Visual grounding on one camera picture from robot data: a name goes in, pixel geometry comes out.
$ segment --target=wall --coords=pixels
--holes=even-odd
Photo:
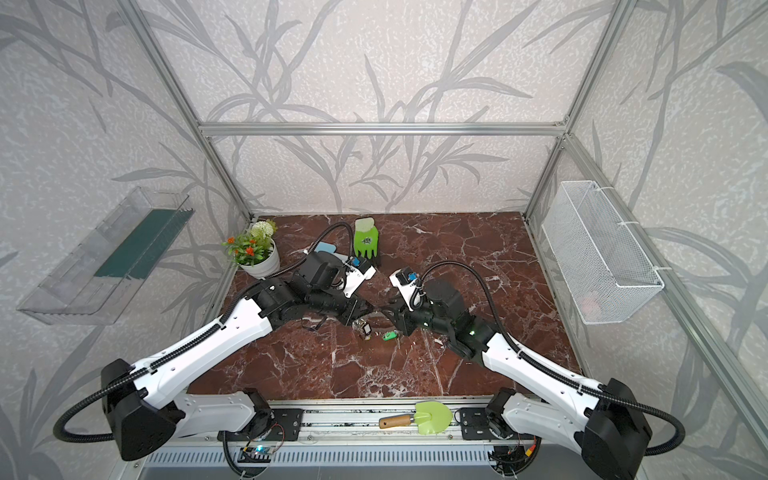
[[[764,392],[767,12],[766,2],[638,2],[575,128]],[[768,460],[660,297],[625,323],[578,318],[540,226],[557,182],[581,178],[564,156],[532,225],[591,374],[626,382],[687,428],[679,449],[644,460],[648,476],[768,478]]]
[[[113,442],[55,441],[102,366],[195,328],[241,228],[223,185],[110,2],[0,5],[0,477],[103,479]],[[16,306],[135,186],[189,193],[188,225],[111,326],[47,326]],[[72,422],[105,432],[96,406]]]
[[[561,121],[614,1],[141,1],[198,117]],[[254,211],[521,210],[539,137],[217,138]]]

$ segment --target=white flower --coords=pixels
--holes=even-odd
[[[254,237],[258,237],[259,235],[271,237],[273,233],[275,233],[275,230],[272,228],[272,225],[269,225],[267,222],[256,222],[250,228],[250,234]]]

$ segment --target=green object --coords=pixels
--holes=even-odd
[[[419,402],[416,404],[416,413],[413,422],[419,426],[419,434],[430,435],[440,433],[451,425],[453,414],[451,410],[434,400]]]
[[[101,264],[94,276],[146,279],[176,239],[192,210],[150,210],[123,243]]]
[[[374,260],[379,255],[379,231],[371,217],[355,220],[355,255]]]

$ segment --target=gray floor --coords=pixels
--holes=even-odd
[[[599,480],[579,455],[557,445],[543,445],[521,480]],[[488,467],[302,467],[268,468],[259,480],[499,480]],[[236,480],[228,468],[146,468],[140,480]]]

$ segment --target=potted plant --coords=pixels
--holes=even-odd
[[[240,235],[230,237],[222,245],[227,247],[227,254],[240,268],[261,279],[280,269],[280,255],[272,240],[275,230],[277,225],[272,220],[263,220]]]

